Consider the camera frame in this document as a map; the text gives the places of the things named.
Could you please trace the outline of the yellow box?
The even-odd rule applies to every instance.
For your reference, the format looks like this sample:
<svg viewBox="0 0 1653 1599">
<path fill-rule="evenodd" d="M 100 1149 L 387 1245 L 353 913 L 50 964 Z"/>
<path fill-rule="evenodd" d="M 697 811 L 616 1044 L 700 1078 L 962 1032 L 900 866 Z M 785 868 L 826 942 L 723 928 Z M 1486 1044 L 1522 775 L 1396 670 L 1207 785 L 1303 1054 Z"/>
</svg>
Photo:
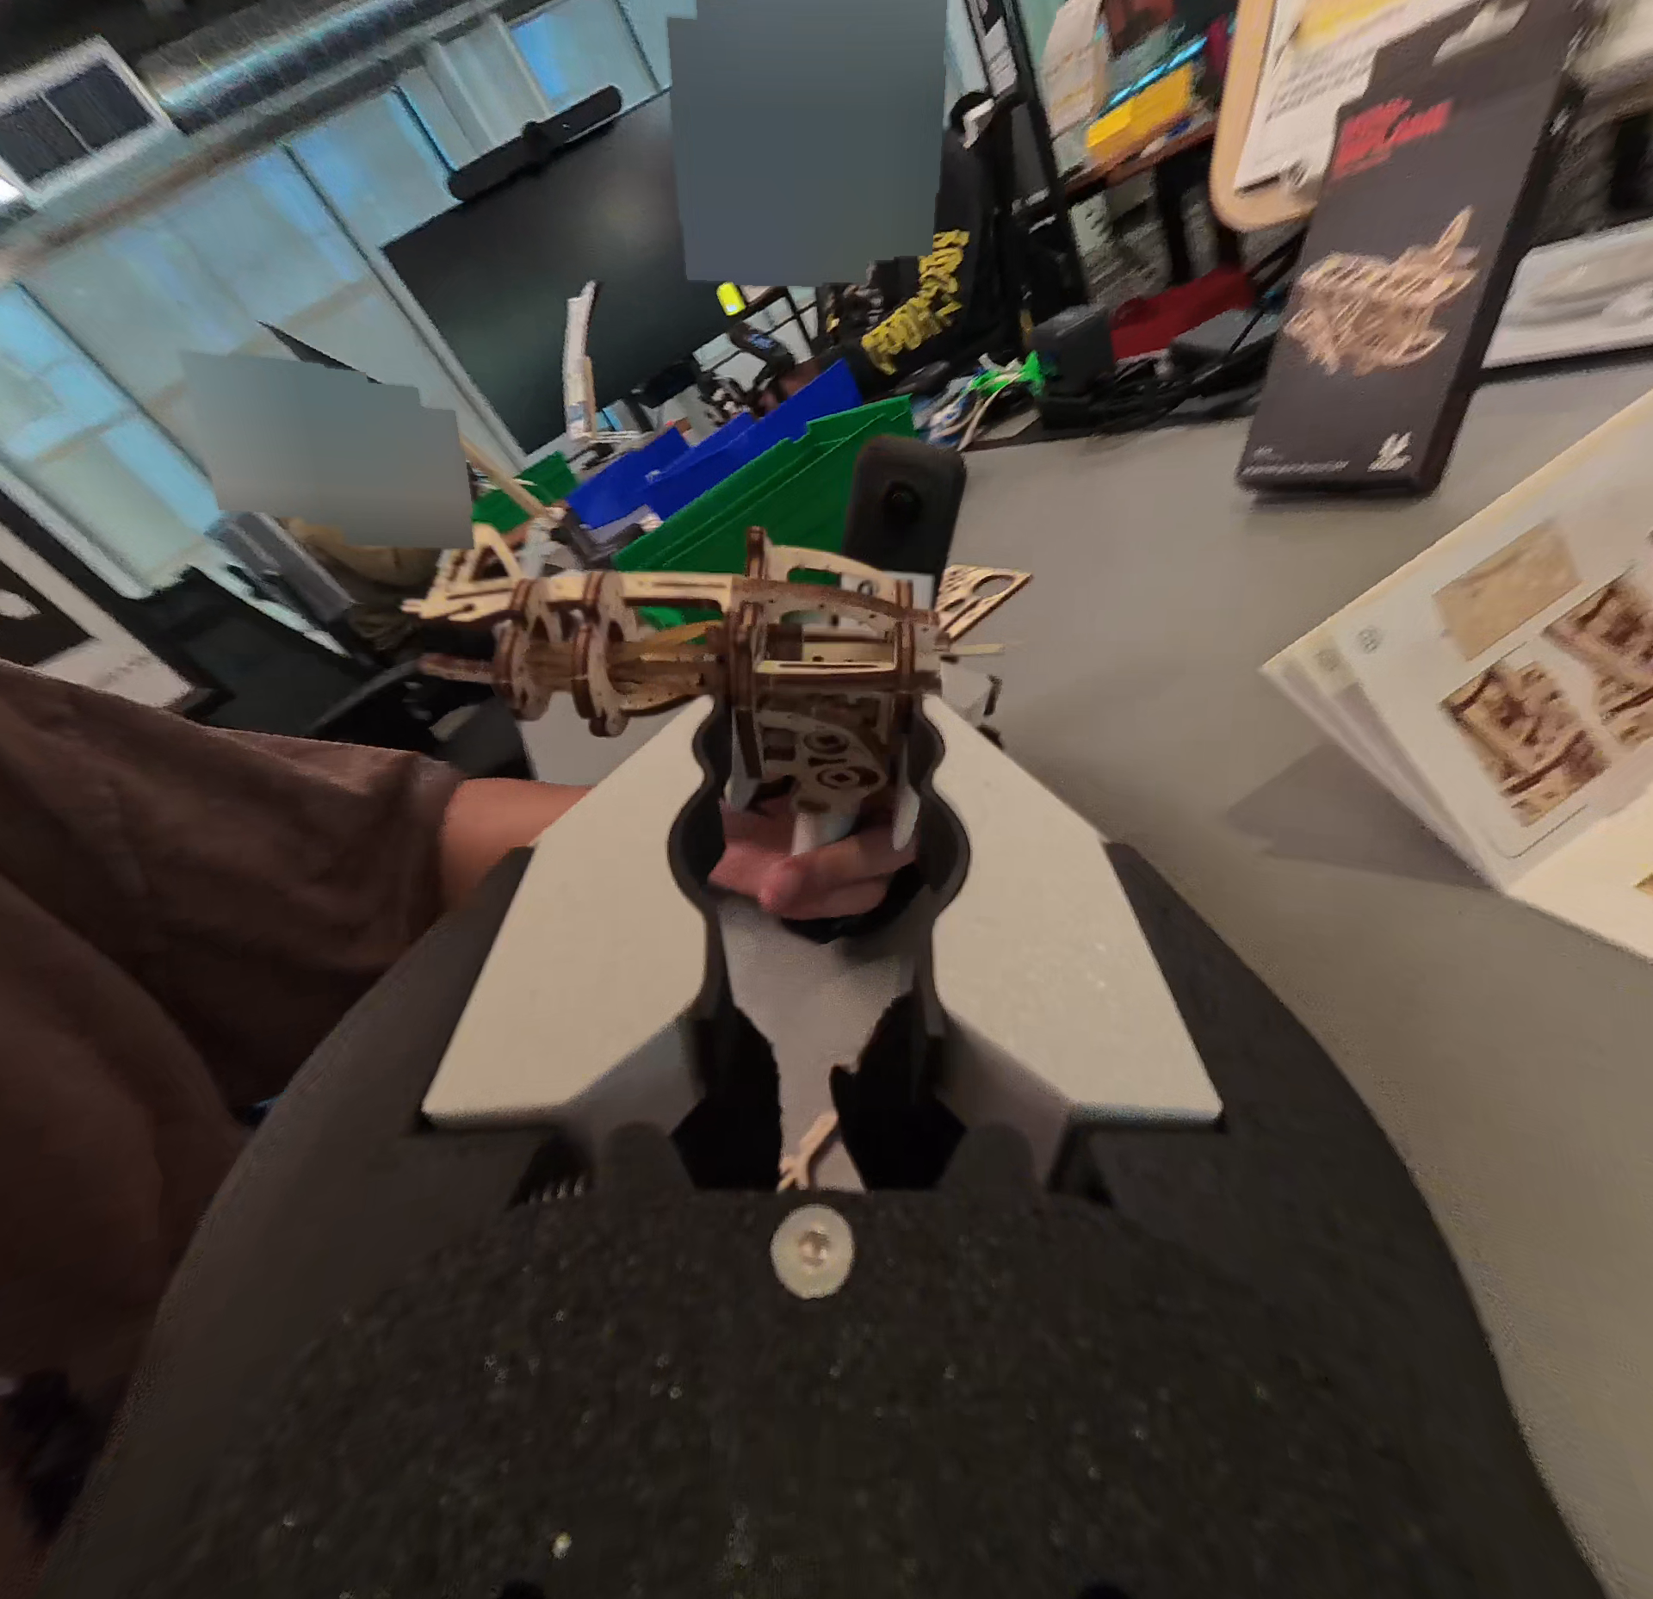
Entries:
<svg viewBox="0 0 1653 1599">
<path fill-rule="evenodd" d="M 1186 60 L 1105 106 L 1084 129 L 1086 156 L 1107 167 L 1122 161 L 1184 122 L 1195 105 L 1195 63 Z"/>
</svg>

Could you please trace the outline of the small green plastic bin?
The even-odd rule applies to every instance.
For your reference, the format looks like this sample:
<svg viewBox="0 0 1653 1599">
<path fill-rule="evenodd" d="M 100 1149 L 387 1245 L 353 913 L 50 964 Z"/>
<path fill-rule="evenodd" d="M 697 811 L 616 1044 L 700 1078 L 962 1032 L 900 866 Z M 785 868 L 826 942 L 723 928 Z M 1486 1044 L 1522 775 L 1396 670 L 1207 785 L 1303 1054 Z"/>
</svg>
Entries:
<svg viewBox="0 0 1653 1599">
<path fill-rule="evenodd" d="M 568 518 L 570 496 L 575 492 L 576 472 L 561 451 L 549 451 L 528 468 L 515 473 L 511 487 L 499 484 L 480 465 L 466 468 L 471 491 L 471 518 L 506 534 L 535 516 L 552 522 Z"/>
</svg>

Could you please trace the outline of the large green plastic bin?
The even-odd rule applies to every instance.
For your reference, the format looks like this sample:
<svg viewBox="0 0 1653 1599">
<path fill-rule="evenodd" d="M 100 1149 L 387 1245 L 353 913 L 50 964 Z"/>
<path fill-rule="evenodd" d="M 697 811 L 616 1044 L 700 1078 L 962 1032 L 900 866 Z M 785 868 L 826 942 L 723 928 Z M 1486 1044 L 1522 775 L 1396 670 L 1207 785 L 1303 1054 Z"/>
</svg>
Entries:
<svg viewBox="0 0 1653 1599">
<path fill-rule="evenodd" d="M 781 546 L 836 554 L 861 447 L 876 435 L 912 437 L 907 392 L 811 422 L 611 558 L 620 571 L 740 573 L 747 532 L 759 525 Z"/>
</svg>

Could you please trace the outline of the person's left forearm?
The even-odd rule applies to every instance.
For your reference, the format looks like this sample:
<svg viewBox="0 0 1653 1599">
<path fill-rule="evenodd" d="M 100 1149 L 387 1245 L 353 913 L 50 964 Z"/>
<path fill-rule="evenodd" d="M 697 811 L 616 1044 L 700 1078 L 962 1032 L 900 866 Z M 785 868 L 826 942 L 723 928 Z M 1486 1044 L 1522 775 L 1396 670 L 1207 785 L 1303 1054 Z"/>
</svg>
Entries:
<svg viewBox="0 0 1653 1599">
<path fill-rule="evenodd" d="M 1 773 L 3 880 L 62 914 L 447 907 L 583 795 L 198 723 L 13 663 Z"/>
</svg>

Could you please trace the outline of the person's left hand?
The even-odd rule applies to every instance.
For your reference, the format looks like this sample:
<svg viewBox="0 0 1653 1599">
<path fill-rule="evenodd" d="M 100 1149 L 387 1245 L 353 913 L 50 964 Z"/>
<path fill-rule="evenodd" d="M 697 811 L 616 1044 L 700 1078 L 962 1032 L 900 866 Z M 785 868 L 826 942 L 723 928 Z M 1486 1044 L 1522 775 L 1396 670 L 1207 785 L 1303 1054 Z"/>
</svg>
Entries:
<svg viewBox="0 0 1653 1599">
<path fill-rule="evenodd" d="M 723 849 L 709 885 L 788 921 L 850 918 L 878 909 L 916 845 L 895 844 L 888 823 L 874 823 L 809 851 L 792 851 L 792 814 L 781 806 L 719 811 Z"/>
</svg>

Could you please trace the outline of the black metal shelf rack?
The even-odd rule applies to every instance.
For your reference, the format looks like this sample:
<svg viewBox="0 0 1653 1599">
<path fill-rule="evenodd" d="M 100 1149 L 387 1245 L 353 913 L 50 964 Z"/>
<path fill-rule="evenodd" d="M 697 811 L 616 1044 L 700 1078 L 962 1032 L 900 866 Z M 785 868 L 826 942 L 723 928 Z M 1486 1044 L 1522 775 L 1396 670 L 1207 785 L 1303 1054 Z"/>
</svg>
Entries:
<svg viewBox="0 0 1653 1599">
<path fill-rule="evenodd" d="M 995 194 L 1007 215 L 1009 246 L 1024 315 L 1047 315 L 1090 298 L 1072 211 L 1122 184 L 1146 179 L 1167 244 L 1186 237 L 1177 180 L 1210 196 L 1215 129 L 1212 118 L 1167 123 L 1167 136 L 1112 160 L 1088 158 L 1062 172 L 1038 68 L 1031 56 L 1021 0 L 964 0 L 991 108 L 981 137 Z"/>
</svg>

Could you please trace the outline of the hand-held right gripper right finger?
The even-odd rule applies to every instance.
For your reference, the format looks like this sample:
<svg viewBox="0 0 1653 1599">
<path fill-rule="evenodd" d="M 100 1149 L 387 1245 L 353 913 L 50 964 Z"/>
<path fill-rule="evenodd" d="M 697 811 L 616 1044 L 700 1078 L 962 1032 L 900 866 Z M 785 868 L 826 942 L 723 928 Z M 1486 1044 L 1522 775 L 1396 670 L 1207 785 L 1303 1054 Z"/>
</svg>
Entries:
<svg viewBox="0 0 1653 1599">
<path fill-rule="evenodd" d="M 948 702 L 912 778 L 936 911 L 916 978 L 935 1092 L 967 1128 L 1202 1128 L 1220 1095 L 1102 833 Z"/>
</svg>

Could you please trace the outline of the black white marker sign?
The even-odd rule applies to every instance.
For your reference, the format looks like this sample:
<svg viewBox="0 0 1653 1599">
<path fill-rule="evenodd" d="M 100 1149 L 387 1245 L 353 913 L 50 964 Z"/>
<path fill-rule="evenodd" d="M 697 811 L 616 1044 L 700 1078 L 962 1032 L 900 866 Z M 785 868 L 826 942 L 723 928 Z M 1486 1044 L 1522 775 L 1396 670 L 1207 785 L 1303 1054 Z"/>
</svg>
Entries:
<svg viewBox="0 0 1653 1599">
<path fill-rule="evenodd" d="M 1 658 L 106 696 L 189 713 L 211 689 L 118 615 L 103 577 L 3 496 Z"/>
</svg>

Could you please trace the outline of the large black monitor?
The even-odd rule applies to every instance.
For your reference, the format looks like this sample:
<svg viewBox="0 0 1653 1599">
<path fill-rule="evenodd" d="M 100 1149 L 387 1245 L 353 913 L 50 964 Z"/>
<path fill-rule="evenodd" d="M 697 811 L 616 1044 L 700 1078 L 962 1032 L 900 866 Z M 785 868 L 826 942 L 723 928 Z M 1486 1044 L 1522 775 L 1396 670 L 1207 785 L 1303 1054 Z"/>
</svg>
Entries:
<svg viewBox="0 0 1653 1599">
<path fill-rule="evenodd" d="M 725 332 L 687 275 L 671 96 L 656 94 L 544 170 L 453 203 L 382 246 L 385 261 L 523 449 L 566 428 L 568 303 L 595 282 L 595 403 L 649 389 Z"/>
</svg>

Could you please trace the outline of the small wooden model part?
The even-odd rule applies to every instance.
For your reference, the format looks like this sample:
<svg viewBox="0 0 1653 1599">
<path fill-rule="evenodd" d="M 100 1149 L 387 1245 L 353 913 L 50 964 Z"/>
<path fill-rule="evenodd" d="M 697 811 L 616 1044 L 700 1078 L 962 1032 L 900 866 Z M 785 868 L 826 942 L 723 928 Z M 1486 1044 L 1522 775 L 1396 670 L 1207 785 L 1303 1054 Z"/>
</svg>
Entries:
<svg viewBox="0 0 1653 1599">
<path fill-rule="evenodd" d="M 823 1161 L 833 1156 L 840 1140 L 840 1114 L 836 1107 L 828 1106 L 809 1123 L 793 1149 L 783 1152 L 775 1190 L 778 1194 L 814 1190 Z"/>
</svg>

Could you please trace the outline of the white box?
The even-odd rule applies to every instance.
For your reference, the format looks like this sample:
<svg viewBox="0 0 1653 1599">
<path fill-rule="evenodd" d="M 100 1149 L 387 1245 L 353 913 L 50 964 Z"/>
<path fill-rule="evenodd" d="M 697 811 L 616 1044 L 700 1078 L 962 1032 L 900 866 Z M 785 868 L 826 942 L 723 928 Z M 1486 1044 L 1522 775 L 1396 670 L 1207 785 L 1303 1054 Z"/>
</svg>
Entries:
<svg viewBox="0 0 1653 1599">
<path fill-rule="evenodd" d="M 1534 248 L 1518 265 L 1486 370 L 1651 347 L 1651 222 Z"/>
</svg>

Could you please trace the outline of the wooden model assembly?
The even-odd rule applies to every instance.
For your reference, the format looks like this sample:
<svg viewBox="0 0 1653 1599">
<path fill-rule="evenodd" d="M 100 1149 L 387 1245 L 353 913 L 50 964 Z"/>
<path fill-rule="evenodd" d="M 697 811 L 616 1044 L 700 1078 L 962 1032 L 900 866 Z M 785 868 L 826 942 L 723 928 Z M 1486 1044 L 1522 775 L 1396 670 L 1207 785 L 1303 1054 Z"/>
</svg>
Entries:
<svg viewBox="0 0 1653 1599">
<path fill-rule="evenodd" d="M 902 575 L 778 544 L 759 525 L 735 571 L 530 575 L 496 528 L 471 535 L 401 604 L 427 673 L 489 683 L 520 720 L 566 696 L 597 737 L 707 699 L 731 744 L 723 797 L 745 809 L 778 789 L 795 852 L 843 839 L 867 806 L 888 809 L 897 847 L 911 844 L 923 701 L 945 661 L 974 651 L 962 637 L 1031 582 L 954 563 L 919 603 Z"/>
</svg>

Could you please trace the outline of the black model kit box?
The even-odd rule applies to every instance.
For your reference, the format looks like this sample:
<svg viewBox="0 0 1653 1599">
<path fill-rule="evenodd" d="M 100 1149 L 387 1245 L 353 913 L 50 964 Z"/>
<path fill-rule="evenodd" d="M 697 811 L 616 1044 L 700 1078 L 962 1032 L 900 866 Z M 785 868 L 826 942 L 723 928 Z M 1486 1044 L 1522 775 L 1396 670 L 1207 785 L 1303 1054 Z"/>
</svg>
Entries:
<svg viewBox="0 0 1653 1599">
<path fill-rule="evenodd" d="M 1573 99 L 1565 60 L 1482 55 L 1374 77 L 1339 113 L 1241 485 L 1436 489 Z"/>
</svg>

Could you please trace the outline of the black speaker bar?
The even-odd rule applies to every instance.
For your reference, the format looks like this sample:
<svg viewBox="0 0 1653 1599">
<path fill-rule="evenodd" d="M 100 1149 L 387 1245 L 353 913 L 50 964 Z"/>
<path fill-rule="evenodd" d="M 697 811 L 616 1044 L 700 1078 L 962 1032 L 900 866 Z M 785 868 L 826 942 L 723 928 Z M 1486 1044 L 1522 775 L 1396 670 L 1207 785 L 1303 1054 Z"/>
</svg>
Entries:
<svg viewBox="0 0 1653 1599">
<path fill-rule="evenodd" d="M 513 139 L 456 168 L 446 187 L 458 203 L 471 203 L 520 177 L 537 173 L 576 142 L 604 130 L 618 118 L 621 106 L 618 86 L 602 86 L 549 118 L 523 123 Z"/>
</svg>

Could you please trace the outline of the silver ventilation duct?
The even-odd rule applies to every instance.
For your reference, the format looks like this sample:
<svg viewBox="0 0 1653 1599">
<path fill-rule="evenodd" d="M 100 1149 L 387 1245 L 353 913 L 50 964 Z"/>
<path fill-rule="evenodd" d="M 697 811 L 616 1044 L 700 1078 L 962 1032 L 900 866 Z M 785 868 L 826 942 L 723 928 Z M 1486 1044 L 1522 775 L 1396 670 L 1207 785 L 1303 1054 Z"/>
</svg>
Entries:
<svg viewBox="0 0 1653 1599">
<path fill-rule="evenodd" d="M 141 55 L 134 70 L 184 132 L 279 99 L 396 75 L 423 46 L 549 0 L 258 0 Z"/>
</svg>

